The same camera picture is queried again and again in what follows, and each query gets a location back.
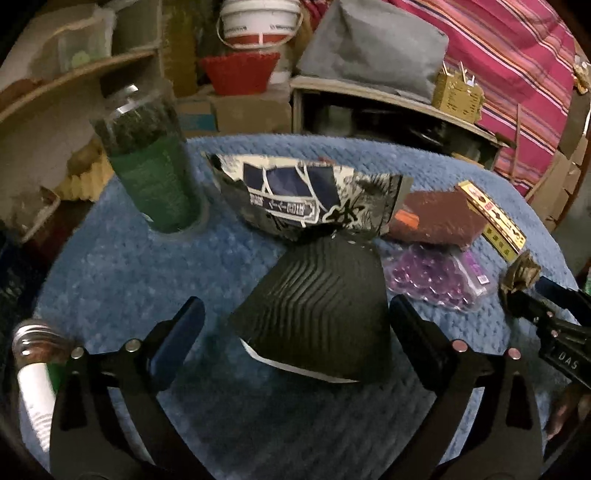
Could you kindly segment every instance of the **purple beads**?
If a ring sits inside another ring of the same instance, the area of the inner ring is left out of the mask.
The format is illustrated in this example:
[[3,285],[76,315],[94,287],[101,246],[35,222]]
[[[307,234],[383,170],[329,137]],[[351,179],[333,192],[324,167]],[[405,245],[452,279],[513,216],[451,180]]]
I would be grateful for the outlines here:
[[475,302],[453,257],[436,248],[412,244],[398,258],[385,262],[384,274],[394,293],[459,310]]

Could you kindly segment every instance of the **red basket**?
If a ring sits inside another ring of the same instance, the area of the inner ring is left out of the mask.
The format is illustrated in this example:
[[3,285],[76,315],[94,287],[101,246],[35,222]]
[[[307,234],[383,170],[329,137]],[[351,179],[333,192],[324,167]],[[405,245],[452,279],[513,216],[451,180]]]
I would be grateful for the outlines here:
[[206,57],[201,66],[218,95],[251,95],[267,89],[269,77],[281,54],[244,51],[222,57]]

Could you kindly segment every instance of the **metal screw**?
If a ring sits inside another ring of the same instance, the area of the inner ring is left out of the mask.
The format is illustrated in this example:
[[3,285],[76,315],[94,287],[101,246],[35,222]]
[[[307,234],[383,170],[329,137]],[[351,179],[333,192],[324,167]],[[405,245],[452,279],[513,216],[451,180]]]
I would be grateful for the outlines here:
[[468,344],[464,340],[454,340],[452,342],[452,348],[456,352],[463,353],[468,350]]
[[133,353],[133,352],[136,352],[137,350],[139,350],[139,347],[141,347],[141,346],[142,346],[142,342],[140,342],[137,338],[132,338],[131,340],[129,340],[125,344],[125,349],[129,353]]
[[513,360],[519,360],[521,358],[521,352],[515,347],[509,348],[507,350],[507,355],[509,355],[509,358],[512,358]]
[[81,346],[77,346],[76,348],[74,348],[72,350],[72,353],[70,354],[70,356],[74,360],[78,360],[79,358],[82,357],[82,355],[84,355],[84,349]]

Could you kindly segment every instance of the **bucket handle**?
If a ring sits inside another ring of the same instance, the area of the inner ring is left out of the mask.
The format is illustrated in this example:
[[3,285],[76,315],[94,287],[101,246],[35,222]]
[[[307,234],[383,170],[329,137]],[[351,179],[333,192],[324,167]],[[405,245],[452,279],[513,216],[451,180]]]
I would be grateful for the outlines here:
[[251,45],[232,45],[231,43],[228,43],[227,41],[225,41],[222,36],[220,35],[220,22],[222,20],[222,16],[219,15],[219,17],[217,18],[217,23],[216,23],[216,33],[217,33],[217,37],[220,39],[220,42],[222,42],[225,46],[230,47],[233,50],[255,50],[255,49],[260,49],[260,48],[274,48],[274,47],[279,47],[280,45],[284,45],[287,42],[289,42],[292,38],[294,38],[298,32],[298,30],[301,27],[302,22],[304,21],[304,14],[303,12],[300,10],[300,13],[298,15],[298,20],[297,20],[297,24],[295,26],[295,30],[291,35],[286,36],[286,38],[283,38],[282,40],[276,42],[276,43],[272,43],[270,45],[259,45],[258,47],[252,47]]

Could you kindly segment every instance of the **orange label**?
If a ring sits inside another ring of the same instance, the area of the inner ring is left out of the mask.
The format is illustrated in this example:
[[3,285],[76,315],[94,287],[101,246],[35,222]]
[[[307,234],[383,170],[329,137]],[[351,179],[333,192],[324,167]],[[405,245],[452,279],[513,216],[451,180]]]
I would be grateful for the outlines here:
[[394,214],[394,218],[413,230],[418,228],[418,215],[415,215],[414,213],[407,212],[406,210],[399,210]]

